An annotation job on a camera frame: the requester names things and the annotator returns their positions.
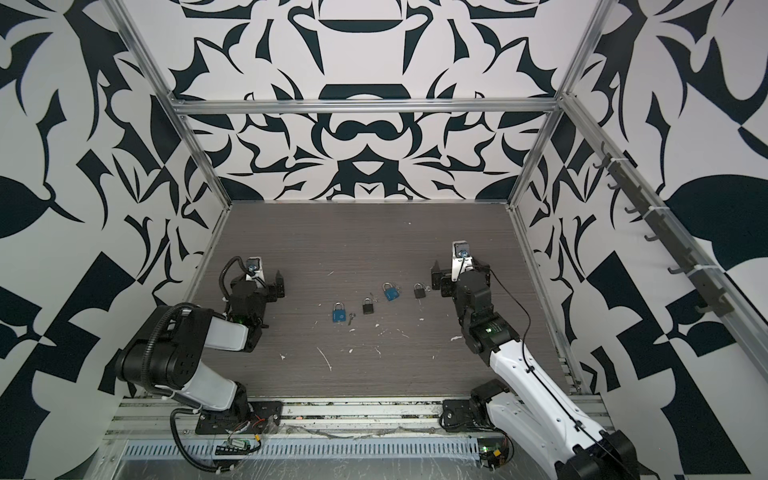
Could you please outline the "small black padlock locked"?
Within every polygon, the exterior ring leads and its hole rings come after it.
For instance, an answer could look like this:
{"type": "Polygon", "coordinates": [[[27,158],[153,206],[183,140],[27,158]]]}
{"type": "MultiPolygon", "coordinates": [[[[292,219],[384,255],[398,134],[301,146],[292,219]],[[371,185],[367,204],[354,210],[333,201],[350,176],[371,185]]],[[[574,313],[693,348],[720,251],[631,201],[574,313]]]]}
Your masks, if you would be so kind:
{"type": "Polygon", "coordinates": [[[413,286],[413,293],[416,299],[423,299],[426,297],[426,287],[422,283],[417,282],[413,286]]]}

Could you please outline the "blue padlock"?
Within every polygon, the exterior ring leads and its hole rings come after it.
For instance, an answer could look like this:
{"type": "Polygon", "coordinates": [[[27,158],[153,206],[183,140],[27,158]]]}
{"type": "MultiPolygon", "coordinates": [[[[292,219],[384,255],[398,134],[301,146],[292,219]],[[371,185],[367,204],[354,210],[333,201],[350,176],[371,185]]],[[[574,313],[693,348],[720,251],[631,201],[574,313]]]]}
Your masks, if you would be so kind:
{"type": "Polygon", "coordinates": [[[336,302],[332,309],[332,322],[333,323],[345,323],[347,322],[347,312],[345,305],[341,302],[336,302]]]}
{"type": "Polygon", "coordinates": [[[399,289],[391,282],[385,282],[382,284],[382,290],[385,298],[388,301],[394,301],[399,298],[399,289]]]}

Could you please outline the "black padlock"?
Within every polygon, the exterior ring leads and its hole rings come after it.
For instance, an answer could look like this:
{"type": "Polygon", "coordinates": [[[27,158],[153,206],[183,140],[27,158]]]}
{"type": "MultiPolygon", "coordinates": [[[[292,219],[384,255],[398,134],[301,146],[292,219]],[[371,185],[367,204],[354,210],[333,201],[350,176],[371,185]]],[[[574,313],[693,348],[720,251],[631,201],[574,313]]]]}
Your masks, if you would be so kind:
{"type": "Polygon", "coordinates": [[[375,311],[374,301],[370,297],[366,297],[362,303],[362,311],[364,315],[373,314],[375,311]]]}

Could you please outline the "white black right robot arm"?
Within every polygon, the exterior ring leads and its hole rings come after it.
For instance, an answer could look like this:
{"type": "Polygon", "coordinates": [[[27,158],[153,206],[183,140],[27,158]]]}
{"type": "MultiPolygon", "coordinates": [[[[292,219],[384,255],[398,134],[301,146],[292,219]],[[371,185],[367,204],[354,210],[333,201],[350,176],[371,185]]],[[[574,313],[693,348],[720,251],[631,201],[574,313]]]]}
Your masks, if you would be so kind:
{"type": "Polygon", "coordinates": [[[470,397],[473,423],[499,430],[550,479],[638,479],[634,445],[578,407],[540,367],[492,303],[491,269],[470,257],[433,266],[433,290],[452,299],[470,351],[496,374],[470,397]]]}

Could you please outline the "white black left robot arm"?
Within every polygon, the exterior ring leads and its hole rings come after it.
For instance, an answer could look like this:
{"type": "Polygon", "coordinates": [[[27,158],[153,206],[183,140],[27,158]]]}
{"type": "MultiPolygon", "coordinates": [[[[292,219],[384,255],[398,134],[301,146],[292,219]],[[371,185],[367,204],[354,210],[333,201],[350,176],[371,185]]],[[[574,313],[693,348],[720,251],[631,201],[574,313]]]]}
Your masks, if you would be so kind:
{"type": "Polygon", "coordinates": [[[251,401],[246,387],[217,373],[205,350],[252,352],[266,306],[285,296],[281,273],[273,283],[245,274],[230,283],[219,313],[193,303],[159,306],[115,360],[116,377],[151,395],[168,397],[198,417],[195,433],[264,433],[280,425],[283,403],[251,401]]]}

